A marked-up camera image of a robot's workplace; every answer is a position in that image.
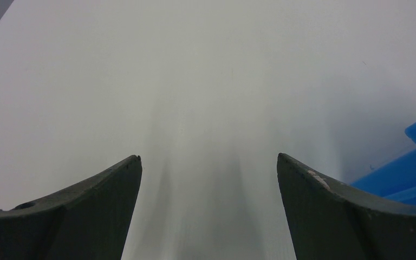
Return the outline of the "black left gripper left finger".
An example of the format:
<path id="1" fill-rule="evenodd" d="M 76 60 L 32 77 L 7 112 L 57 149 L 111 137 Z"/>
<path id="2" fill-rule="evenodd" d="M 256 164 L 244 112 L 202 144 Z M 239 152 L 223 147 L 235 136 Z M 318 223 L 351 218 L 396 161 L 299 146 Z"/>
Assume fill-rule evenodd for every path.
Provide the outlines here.
<path id="1" fill-rule="evenodd" d="M 0 210 L 0 259 L 120 259 L 142 177 L 132 155 L 45 197 Z"/>

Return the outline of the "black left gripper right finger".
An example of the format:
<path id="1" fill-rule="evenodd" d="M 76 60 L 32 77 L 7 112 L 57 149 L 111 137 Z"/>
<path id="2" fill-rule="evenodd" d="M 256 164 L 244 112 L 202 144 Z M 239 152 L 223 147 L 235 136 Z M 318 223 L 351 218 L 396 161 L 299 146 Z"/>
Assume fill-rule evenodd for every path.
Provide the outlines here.
<path id="1" fill-rule="evenodd" d="M 277 179 L 297 259 L 416 259 L 416 206 L 349 186 L 284 153 Z"/>

